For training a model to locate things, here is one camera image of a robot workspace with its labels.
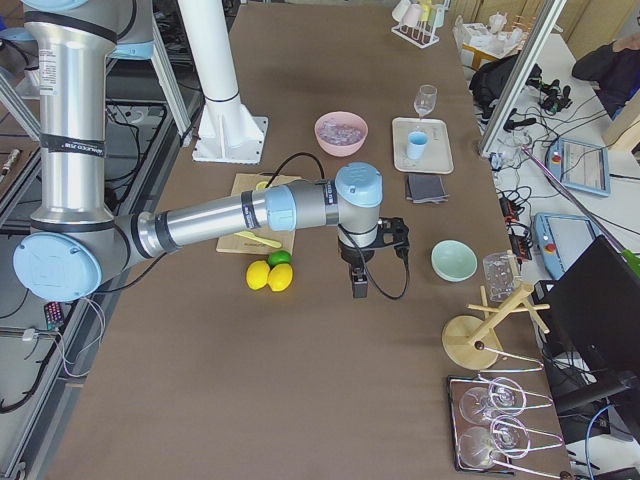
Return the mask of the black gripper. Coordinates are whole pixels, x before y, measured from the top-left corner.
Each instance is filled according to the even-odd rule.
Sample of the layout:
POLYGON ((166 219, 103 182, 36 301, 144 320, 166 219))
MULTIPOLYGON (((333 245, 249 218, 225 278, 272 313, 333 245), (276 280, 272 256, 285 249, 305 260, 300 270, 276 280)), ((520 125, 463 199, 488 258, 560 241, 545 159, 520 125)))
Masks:
MULTIPOLYGON (((375 238, 364 246, 358 243, 362 234, 349 231, 338 225, 339 252, 345 262, 369 262, 376 251, 393 248, 398 258, 407 262, 409 259, 409 228, 400 217, 381 217, 376 225, 367 231, 374 233, 375 238)), ((367 297, 368 276, 363 267, 350 267, 352 296, 354 299, 367 297)))

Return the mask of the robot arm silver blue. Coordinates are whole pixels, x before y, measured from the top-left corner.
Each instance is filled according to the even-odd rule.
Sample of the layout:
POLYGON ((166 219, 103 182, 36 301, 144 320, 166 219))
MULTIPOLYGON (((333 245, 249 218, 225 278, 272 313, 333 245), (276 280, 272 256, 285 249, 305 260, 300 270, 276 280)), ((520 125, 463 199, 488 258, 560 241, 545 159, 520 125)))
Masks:
POLYGON ((34 295, 74 301, 144 260, 261 227, 336 227, 358 298, 376 250, 393 247, 407 257, 407 226, 380 215, 382 177, 363 162, 331 180, 294 180, 179 210, 115 216, 104 200, 106 61, 153 55, 153 7, 28 1, 24 21, 39 48, 42 201, 13 266, 34 295))

